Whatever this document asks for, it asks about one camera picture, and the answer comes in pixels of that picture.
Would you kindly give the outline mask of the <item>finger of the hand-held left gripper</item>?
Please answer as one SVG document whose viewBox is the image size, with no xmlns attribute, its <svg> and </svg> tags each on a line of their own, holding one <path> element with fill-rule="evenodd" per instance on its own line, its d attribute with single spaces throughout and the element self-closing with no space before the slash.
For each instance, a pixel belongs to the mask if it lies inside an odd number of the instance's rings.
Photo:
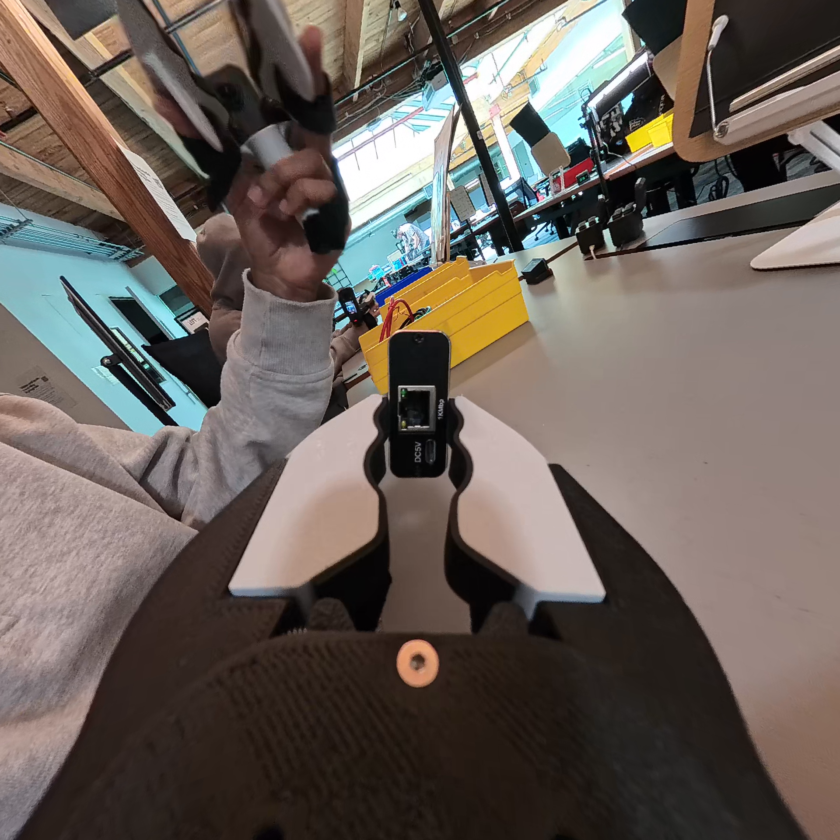
<svg viewBox="0 0 840 840">
<path fill-rule="evenodd" d="M 213 151 L 224 152 L 224 108 L 200 85 L 144 3 L 119 1 L 119 18 L 132 52 L 147 76 L 174 100 Z"/>
</svg>

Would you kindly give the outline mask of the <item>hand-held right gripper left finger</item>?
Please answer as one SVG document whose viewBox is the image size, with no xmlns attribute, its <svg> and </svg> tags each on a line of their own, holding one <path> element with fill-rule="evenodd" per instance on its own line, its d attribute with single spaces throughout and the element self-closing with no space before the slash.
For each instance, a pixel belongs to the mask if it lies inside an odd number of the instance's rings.
<svg viewBox="0 0 840 840">
<path fill-rule="evenodd" d="M 318 427 L 288 456 L 228 583 L 237 597 L 319 597 L 385 547 L 373 457 L 385 399 L 372 395 Z"/>
</svg>

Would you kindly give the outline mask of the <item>black network adapter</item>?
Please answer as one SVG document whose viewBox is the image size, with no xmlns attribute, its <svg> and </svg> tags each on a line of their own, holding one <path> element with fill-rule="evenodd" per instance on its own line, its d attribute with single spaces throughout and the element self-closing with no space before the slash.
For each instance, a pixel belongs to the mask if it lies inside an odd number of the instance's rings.
<svg viewBox="0 0 840 840">
<path fill-rule="evenodd" d="M 389 467 L 403 479 L 436 478 L 448 460 L 450 341 L 401 330 L 388 343 Z"/>
</svg>

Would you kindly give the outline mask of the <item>person's left forearm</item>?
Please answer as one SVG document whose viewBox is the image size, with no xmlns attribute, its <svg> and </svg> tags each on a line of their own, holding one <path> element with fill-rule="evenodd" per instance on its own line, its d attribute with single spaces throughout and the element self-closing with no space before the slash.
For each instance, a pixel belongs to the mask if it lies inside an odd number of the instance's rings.
<svg viewBox="0 0 840 840">
<path fill-rule="evenodd" d="M 243 275 L 240 326 L 227 344 L 221 399 L 199 430 L 157 433 L 145 489 L 194 529 L 214 518 L 321 423 L 333 381 L 334 290 Z"/>
</svg>

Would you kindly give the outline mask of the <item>grey desk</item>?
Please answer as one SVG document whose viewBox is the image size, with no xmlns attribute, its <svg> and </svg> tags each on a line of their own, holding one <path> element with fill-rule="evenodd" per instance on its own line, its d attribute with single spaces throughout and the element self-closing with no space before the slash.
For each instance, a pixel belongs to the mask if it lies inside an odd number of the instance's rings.
<svg viewBox="0 0 840 840">
<path fill-rule="evenodd" d="M 838 269 L 751 268 L 788 234 L 573 245 L 451 387 L 659 563 L 797 820 L 838 838 Z"/>
</svg>

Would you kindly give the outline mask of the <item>black desk mat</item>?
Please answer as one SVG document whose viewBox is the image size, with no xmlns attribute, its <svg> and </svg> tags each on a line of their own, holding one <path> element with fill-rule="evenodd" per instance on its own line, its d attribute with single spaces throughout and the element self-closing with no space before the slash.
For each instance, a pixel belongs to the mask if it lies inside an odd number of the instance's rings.
<svg viewBox="0 0 840 840">
<path fill-rule="evenodd" d="M 839 200 L 839 185 L 683 218 L 648 237 L 634 251 L 663 249 L 798 227 Z"/>
</svg>

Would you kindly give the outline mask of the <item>person's left hand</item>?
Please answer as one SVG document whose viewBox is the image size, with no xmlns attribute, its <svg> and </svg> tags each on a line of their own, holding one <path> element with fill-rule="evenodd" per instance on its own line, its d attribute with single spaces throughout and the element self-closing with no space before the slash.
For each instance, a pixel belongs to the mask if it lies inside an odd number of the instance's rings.
<svg viewBox="0 0 840 840">
<path fill-rule="evenodd" d="M 293 123 L 290 144 L 293 154 L 267 170 L 245 159 L 226 204 L 248 257 L 250 283 L 280 299 L 311 303 L 333 297 L 324 281 L 339 252 L 313 253 L 299 218 L 337 195 L 332 142 Z"/>
</svg>

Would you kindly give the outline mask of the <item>wooden ceiling beam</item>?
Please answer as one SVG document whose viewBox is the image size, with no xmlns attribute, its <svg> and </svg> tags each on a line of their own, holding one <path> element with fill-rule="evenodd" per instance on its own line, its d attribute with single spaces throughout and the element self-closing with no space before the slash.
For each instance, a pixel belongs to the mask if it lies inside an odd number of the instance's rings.
<svg viewBox="0 0 840 840">
<path fill-rule="evenodd" d="M 141 237 L 191 302 L 205 315 L 212 308 L 214 279 L 174 211 L 161 203 L 162 187 L 150 189 L 146 165 L 138 167 L 45 33 L 20 2 L 1 2 L 2 65 L 41 117 Z"/>
</svg>

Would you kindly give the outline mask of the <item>black office chair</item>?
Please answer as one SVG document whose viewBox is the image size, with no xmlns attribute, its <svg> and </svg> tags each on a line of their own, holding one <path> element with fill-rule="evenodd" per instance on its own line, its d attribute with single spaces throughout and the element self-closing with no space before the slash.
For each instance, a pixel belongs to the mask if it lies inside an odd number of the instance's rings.
<svg viewBox="0 0 840 840">
<path fill-rule="evenodd" d="M 143 345 L 142 351 L 187 386 L 207 408 L 219 404 L 223 365 L 206 328 L 179 339 Z"/>
</svg>

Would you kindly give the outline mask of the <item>blue storage bin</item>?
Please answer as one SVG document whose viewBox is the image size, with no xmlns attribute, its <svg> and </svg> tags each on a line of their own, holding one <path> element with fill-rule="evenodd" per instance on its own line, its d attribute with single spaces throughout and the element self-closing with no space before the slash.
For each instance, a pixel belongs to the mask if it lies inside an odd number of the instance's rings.
<svg viewBox="0 0 840 840">
<path fill-rule="evenodd" d="M 395 295 L 397 292 L 400 292 L 403 289 L 407 288 L 408 286 L 413 284 L 415 281 L 424 278 L 432 270 L 433 269 L 432 269 L 431 266 L 424 266 L 424 267 L 421 267 L 421 268 L 416 268 L 416 269 L 410 271 L 409 273 L 401 272 L 400 276 L 398 278 L 396 278 L 390 285 L 388 285 L 388 286 L 386 286 L 382 289 L 379 289 L 378 291 L 376 291 L 374 293 L 374 298 L 375 298 L 376 304 L 379 307 L 381 307 L 382 305 L 384 305 L 385 300 L 387 298 L 389 298 L 389 297 Z"/>
</svg>

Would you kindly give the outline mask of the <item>person's grey sweatshirt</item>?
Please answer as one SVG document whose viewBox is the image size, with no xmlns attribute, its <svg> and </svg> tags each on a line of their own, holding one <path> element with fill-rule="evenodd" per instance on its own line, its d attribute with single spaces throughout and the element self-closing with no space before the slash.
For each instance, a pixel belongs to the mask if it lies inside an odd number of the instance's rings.
<svg viewBox="0 0 840 840">
<path fill-rule="evenodd" d="M 20 834 L 130 618 L 208 519 L 216 414 L 145 436 L 2 394 L 2 838 Z"/>
</svg>

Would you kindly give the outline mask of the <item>black door pull bar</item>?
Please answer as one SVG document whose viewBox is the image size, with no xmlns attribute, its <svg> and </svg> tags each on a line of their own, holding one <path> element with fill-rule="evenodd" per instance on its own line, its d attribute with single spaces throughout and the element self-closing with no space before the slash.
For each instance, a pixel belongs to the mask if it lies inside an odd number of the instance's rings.
<svg viewBox="0 0 840 840">
<path fill-rule="evenodd" d="M 79 318 L 108 349 L 101 366 L 110 370 L 114 378 L 164 426 L 176 426 L 170 415 L 175 402 L 161 387 L 163 380 L 157 369 L 119 329 L 107 326 L 64 276 L 59 277 L 59 282 Z"/>
</svg>

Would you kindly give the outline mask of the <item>long wooden workbench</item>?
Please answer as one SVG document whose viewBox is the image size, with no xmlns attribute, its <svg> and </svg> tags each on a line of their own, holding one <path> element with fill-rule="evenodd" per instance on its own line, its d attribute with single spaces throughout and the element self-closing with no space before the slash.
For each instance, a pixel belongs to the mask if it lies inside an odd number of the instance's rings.
<svg viewBox="0 0 840 840">
<path fill-rule="evenodd" d="M 549 177 L 549 191 L 514 217 L 524 235 L 544 226 L 552 226 L 560 238 L 573 233 L 578 223 L 595 215 L 600 196 L 611 201 L 632 197 L 634 184 L 644 178 L 649 192 L 656 184 L 670 181 L 684 172 L 695 174 L 698 164 L 681 159 L 672 143 L 661 147 L 649 144 L 642 150 L 622 157 L 615 155 L 598 171 L 592 159 Z"/>
</svg>

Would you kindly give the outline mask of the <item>silver monitor stand base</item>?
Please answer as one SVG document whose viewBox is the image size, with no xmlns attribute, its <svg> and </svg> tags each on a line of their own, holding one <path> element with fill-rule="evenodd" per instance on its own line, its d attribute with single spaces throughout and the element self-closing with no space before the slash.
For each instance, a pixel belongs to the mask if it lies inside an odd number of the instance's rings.
<svg viewBox="0 0 840 840">
<path fill-rule="evenodd" d="M 792 270 L 839 265 L 839 203 L 756 255 L 753 270 Z"/>
</svg>

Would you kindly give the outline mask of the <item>wood-edged dark panel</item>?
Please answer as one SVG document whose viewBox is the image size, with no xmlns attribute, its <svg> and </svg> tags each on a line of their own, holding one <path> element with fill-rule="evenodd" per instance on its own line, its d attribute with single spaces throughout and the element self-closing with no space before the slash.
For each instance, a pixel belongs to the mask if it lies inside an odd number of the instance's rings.
<svg viewBox="0 0 840 840">
<path fill-rule="evenodd" d="M 839 2 L 688 1 L 673 143 L 685 161 L 838 114 Z"/>
</svg>

